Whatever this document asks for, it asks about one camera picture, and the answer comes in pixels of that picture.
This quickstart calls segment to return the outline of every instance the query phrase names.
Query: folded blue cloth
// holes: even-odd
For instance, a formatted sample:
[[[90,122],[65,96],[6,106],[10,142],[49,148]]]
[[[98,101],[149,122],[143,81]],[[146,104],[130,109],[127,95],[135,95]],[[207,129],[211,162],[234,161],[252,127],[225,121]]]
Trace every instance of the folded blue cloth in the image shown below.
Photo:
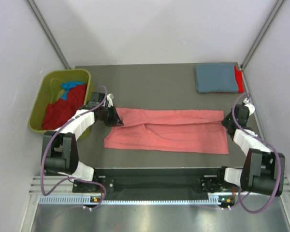
[[[237,93],[234,63],[201,63],[195,66],[199,93]]]
[[[83,82],[80,81],[69,81],[67,83],[62,83],[61,87],[65,90],[64,94],[61,96],[63,100],[67,100],[67,94],[70,91],[70,89],[74,88],[77,85],[82,85]]]

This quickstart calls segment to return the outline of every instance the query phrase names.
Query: red cloth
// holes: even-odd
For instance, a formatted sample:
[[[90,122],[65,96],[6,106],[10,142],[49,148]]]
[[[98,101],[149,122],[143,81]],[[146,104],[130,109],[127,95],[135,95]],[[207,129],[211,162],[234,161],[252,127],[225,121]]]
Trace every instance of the red cloth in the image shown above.
[[[112,127],[104,147],[228,154],[223,111],[117,108],[124,126]]]
[[[236,65],[234,66],[234,73],[235,73],[235,80],[238,86],[238,93],[243,93],[244,87],[243,87],[242,71],[237,70]]]
[[[59,99],[48,104],[43,119],[43,130],[54,130],[65,124],[84,104],[87,85],[78,85],[67,94],[67,100]]]

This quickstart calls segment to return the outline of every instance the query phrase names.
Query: laundry basket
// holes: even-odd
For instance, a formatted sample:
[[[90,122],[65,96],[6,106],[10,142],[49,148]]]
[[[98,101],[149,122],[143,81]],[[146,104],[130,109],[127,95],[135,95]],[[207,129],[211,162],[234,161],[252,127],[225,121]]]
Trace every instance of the laundry basket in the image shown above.
[[[35,100],[30,119],[29,128],[36,133],[44,134],[46,130],[42,130],[42,122],[45,110],[48,104],[55,103],[64,93],[61,84],[69,81],[81,81],[87,85],[84,104],[90,100],[91,92],[94,86],[91,83],[91,76],[87,70],[72,69],[60,70],[49,73],[42,81],[38,96]],[[79,139],[85,139],[90,133],[90,127],[84,131]]]

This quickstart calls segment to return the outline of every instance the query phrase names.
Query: gray-blue folded fabric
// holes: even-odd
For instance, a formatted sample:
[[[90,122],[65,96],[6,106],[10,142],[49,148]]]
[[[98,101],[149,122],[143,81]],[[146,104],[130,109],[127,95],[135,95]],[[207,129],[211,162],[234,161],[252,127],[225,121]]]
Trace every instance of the gray-blue folded fabric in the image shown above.
[[[195,66],[199,93],[237,93],[234,63],[200,63]]]

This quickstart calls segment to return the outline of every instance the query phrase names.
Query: pink cloth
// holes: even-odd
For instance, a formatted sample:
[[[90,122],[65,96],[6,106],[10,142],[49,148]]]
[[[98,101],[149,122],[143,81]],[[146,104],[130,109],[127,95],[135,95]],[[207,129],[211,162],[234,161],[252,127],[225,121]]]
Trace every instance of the pink cloth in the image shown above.
[[[117,108],[123,127],[112,127],[104,147],[228,154],[223,111]]]

